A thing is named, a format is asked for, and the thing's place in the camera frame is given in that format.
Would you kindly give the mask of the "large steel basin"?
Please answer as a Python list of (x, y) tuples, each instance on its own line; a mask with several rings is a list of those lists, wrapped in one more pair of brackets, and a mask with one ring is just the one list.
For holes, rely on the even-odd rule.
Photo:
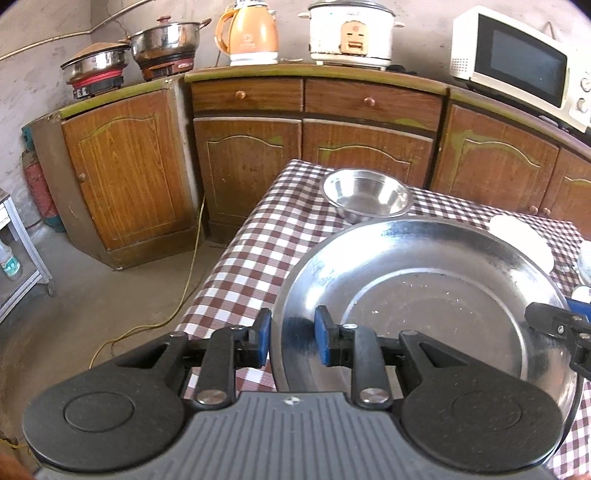
[(312, 247), (273, 304), (270, 366), (280, 391), (348, 391), (349, 372), (322, 365), (314, 313), (381, 337), (416, 330), (547, 392), (564, 422), (576, 416), (582, 380), (562, 341), (533, 330), (533, 302), (566, 298), (529, 257), (490, 233), (451, 220), (370, 221)]

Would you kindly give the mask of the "white rice cooker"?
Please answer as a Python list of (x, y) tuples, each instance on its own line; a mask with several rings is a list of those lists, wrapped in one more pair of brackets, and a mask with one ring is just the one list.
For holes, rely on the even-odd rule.
[(394, 30), (405, 23), (375, 1), (315, 1), (298, 18), (308, 20), (311, 60), (385, 71), (392, 63)]

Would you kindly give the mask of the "wooden drawer cabinet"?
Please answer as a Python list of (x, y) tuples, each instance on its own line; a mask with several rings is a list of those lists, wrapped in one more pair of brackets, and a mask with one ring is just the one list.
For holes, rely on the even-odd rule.
[(221, 67), (185, 80), (208, 229), (221, 242), (293, 159), (425, 186), (449, 92), (408, 74), (311, 65)]

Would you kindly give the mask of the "white microwave oven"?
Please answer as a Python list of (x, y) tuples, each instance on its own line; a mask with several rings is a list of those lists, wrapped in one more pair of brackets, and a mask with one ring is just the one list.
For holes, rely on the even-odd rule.
[(586, 133), (590, 59), (484, 6), (453, 21), (450, 75), (511, 97)]

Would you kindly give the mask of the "plastic bottle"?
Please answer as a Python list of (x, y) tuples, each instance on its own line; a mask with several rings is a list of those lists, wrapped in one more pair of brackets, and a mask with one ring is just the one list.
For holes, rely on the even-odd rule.
[(0, 242), (0, 265), (3, 273), (11, 281), (17, 281), (22, 275), (21, 263), (12, 248)]

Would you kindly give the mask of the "red induction cooker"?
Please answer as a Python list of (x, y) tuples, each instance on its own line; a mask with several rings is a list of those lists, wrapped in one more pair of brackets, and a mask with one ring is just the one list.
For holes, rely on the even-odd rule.
[(138, 66), (143, 79), (152, 81), (190, 71), (193, 68), (193, 63), (194, 54), (176, 53), (139, 62)]

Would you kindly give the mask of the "small steel bowl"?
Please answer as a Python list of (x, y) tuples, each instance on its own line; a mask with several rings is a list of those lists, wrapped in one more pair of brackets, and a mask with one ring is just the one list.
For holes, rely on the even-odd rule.
[(335, 170), (322, 179), (320, 189), (338, 216), (351, 224), (398, 218), (414, 204), (403, 182), (367, 169)]

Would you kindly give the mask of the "wooden corner cabinet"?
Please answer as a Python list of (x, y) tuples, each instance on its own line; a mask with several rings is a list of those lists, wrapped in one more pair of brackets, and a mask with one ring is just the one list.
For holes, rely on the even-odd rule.
[(28, 127), (78, 250), (122, 270), (194, 247), (200, 180), (182, 76), (78, 101)]

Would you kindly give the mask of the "white bowl green mark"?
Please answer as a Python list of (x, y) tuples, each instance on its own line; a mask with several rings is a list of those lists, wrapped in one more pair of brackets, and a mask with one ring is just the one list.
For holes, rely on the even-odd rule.
[(546, 240), (525, 222), (509, 215), (495, 215), (489, 232), (530, 258), (546, 274), (554, 269), (554, 256)]

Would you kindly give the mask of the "brown checkered tablecloth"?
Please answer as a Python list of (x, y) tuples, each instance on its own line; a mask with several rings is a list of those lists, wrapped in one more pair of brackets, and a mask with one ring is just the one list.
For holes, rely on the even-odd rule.
[[(225, 324), (252, 325), (261, 307), (272, 307), (283, 280), (311, 247), (346, 228), (320, 191), (329, 169), (291, 160), (259, 205), (238, 230), (205, 279), (176, 330), (208, 338)], [(409, 187), (411, 215), (451, 219), (487, 229), (496, 215), (510, 215), (530, 225), (552, 249), (552, 280), (565, 296), (578, 284), (573, 271), (583, 238), (569, 221), (540, 218), (481, 205), (450, 195)], [(270, 363), (264, 369), (238, 370), (236, 389), (273, 391)], [(566, 440), (548, 463), (560, 479), (590, 479), (590, 382), (583, 380), (580, 406)]]

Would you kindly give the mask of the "wooden right cabinet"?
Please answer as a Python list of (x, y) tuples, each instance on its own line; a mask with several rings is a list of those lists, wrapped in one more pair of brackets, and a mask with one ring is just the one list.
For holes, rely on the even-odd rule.
[(590, 236), (590, 141), (484, 95), (451, 87), (432, 191), (572, 222)]

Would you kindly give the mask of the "black red stove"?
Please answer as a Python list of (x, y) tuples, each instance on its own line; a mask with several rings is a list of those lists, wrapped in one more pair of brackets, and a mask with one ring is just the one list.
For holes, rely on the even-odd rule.
[(73, 98), (82, 100), (92, 98), (97, 95), (117, 90), (123, 85), (123, 71), (111, 70), (92, 75), (84, 80), (74, 82)]

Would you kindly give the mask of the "white bowl blue pattern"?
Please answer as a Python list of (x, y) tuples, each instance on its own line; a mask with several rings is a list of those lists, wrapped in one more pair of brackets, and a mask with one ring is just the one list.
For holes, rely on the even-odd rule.
[(591, 241), (583, 240), (579, 247), (579, 253), (576, 260), (576, 270), (580, 282), (591, 286)]

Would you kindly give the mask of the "orange electric kettle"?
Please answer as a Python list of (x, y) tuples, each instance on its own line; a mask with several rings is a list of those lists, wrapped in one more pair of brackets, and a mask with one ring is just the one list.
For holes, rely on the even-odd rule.
[(279, 63), (276, 14), (266, 1), (235, 1), (228, 6), (217, 21), (214, 41), (230, 66)]

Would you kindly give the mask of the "steel pan wooden lid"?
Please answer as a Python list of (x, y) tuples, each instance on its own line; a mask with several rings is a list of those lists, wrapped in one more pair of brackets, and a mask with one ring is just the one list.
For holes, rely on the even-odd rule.
[(127, 66), (130, 45), (125, 42), (97, 42), (78, 52), (60, 68), (67, 84), (73, 85), (94, 75), (122, 71)]

